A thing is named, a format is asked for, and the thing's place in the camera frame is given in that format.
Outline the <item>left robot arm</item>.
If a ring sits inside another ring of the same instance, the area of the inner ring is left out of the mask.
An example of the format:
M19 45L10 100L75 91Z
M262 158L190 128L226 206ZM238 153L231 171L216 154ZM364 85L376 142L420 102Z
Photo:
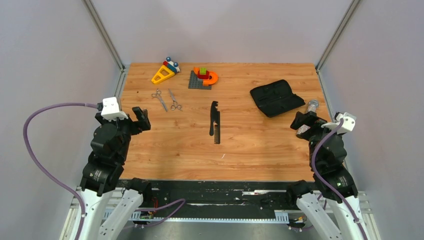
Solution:
M151 129L147 109L136 106L132 111L136 121L128 114L123 119L114 120L105 119L99 112L95 115L100 125L93 132L90 142L92 151L82 170L79 185L83 205L78 209L82 212L84 223L72 231L78 240L117 239L133 212L140 206L149 206L153 201L151 182L135 177L125 187L111 216L102 221L124 171L132 136Z

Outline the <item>black straight comb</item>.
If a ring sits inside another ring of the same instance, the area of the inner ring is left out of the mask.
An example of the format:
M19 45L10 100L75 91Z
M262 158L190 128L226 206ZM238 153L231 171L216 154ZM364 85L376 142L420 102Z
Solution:
M221 143L220 111L217 111L214 116L213 137L214 137L214 144Z

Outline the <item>black zip tool case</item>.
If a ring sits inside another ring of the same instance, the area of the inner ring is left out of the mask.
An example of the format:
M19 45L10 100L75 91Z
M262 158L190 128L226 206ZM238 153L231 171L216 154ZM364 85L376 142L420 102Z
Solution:
M304 106L305 100L293 93L285 79L255 87L249 91L257 108L268 118Z

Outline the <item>black handled tail comb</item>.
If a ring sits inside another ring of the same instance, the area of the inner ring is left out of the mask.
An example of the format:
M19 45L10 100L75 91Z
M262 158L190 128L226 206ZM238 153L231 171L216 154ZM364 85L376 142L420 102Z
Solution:
M210 128L209 128L209 135L213 136L214 135L214 122L216 120L216 116L217 116L217 112L218 112L218 102L217 101L213 101L211 103L211 107L210 107Z

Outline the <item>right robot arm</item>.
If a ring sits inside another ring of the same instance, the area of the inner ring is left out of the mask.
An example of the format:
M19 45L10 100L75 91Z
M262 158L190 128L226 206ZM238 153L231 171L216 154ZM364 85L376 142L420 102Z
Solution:
M370 235L363 222L358 189L352 175L344 166L347 151L343 135L353 131L357 118L337 112L328 122L313 111L297 112L290 125L302 130L297 137L308 141L309 165L314 184L330 207L333 221L320 205L305 180L291 183L285 195L286 204L301 210L323 240L368 240Z

